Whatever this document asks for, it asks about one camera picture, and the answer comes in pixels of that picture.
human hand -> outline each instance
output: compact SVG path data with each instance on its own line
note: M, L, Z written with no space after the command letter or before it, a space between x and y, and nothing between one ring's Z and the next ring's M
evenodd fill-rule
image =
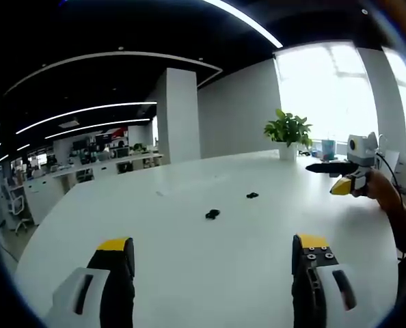
M372 169L367 173L367 197L377 200L384 211L401 206L401 199L392 183L378 170ZM354 191L354 197L361 196L361 191Z

round table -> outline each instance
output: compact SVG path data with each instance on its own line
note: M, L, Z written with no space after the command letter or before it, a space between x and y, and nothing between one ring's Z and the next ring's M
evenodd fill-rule
M336 179L305 170L317 161L255 152L77 184L32 236L16 284L43 317L103 241L131 236L135 327L291 327L293 235L315 234L363 278L379 321L397 290L390 224L376 201L330 195Z

white flower pot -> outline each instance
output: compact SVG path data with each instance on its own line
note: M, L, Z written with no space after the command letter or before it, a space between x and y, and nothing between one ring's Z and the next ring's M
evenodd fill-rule
M279 159L283 161L296 161L297 158L297 143L292 143L289 147L286 142L276 142L276 148L279 150Z

potted plant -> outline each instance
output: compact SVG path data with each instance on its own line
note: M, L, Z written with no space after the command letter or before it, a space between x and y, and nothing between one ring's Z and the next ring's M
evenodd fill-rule
M276 116L278 120L269 121L264 128L264 134L278 144L280 159L295 161L298 144L306 148L312 145L308 136L311 124L305 124L307 118L284 113L281 109L276 109Z

black ceiling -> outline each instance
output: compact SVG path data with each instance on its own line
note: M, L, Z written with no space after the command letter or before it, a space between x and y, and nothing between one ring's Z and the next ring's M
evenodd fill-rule
M385 42L370 16L352 0L226 0L254 18L284 47L317 40L354 40L377 48ZM1 153L41 144L61 132L37 121L86 107L145 101L167 67L196 71L198 82L216 72L158 57L115 55L49 68L6 93L29 74L65 59L118 51L151 52L221 68L222 77L271 58L275 47L248 25L202 0L0 1ZM133 119L138 108L77 114L81 125ZM150 117L154 110L141 117Z

